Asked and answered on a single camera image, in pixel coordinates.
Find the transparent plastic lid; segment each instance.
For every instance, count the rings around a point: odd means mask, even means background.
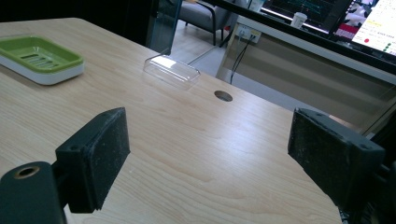
[[[198,81],[198,77],[201,75],[194,67],[175,61],[166,55],[147,59],[144,70],[182,90],[188,90]]]

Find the electrical socket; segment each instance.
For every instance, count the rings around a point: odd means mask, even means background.
[[[250,36],[253,35],[254,38],[251,40],[251,42],[257,43],[259,42],[259,38],[262,35],[262,32],[252,29],[246,25],[239,24],[238,30],[236,31],[235,35],[238,35],[246,40],[249,40]]]

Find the gray chair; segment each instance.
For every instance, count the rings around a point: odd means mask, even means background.
[[[226,0],[238,6],[246,7],[246,0]],[[178,19],[204,29],[213,34],[213,45],[216,46],[216,31],[221,30],[221,40],[223,40],[224,27],[233,24],[237,15],[221,8],[212,6],[206,2],[199,1],[196,4],[183,1],[178,15]]]

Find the computer screen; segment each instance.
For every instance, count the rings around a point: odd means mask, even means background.
[[[396,55],[396,1],[380,0],[371,10],[352,42]]]
[[[334,35],[347,42],[358,33],[378,0],[353,0],[350,2]]]
[[[292,21],[294,13],[307,16],[305,27],[328,34],[345,13],[349,1],[345,0],[267,0],[262,10]]]

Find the light wood grain surface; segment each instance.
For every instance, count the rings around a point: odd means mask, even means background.
[[[132,154],[103,209],[66,208],[69,223],[340,223],[287,154],[291,112],[207,75],[178,90],[143,71],[156,52],[80,19],[0,23],[0,35],[19,34],[79,53],[85,72],[41,86],[0,66],[0,175],[53,163],[95,115],[126,108]]]

